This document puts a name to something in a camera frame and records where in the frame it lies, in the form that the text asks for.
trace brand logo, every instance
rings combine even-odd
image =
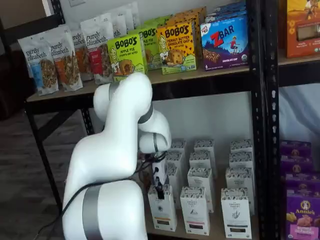
[[[183,25],[181,27],[171,28],[165,30],[165,37],[168,38],[170,36],[179,36],[180,34],[188,34],[189,33],[189,25]]]
[[[129,45],[136,45],[137,44],[137,37],[133,36],[129,39],[120,40],[115,42],[115,48],[119,49],[120,47],[127,48]]]
[[[218,47],[224,43],[224,38],[231,33],[234,33],[234,26],[230,25],[228,28],[225,28],[223,31],[217,31],[210,36],[211,40],[214,41],[214,47]]]

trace dark chair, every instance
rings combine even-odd
[[[0,19],[0,38],[5,54],[0,56],[0,120],[19,110],[24,100],[35,92],[34,81],[29,78],[24,54],[12,51],[18,39],[38,34],[59,26],[59,18],[51,15],[38,20],[4,29]]]

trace orange box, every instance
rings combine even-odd
[[[288,58],[320,53],[320,9],[318,0],[287,0]]]

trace boy illustration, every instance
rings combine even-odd
[[[237,37],[233,36],[232,41],[229,42],[230,48],[233,49],[233,54],[237,53],[237,49],[238,49],[237,45],[240,45],[236,43],[236,40],[237,40]]]

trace yellow box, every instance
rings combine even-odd
[[[158,27],[156,36],[162,61],[162,74],[197,69],[193,20]]]

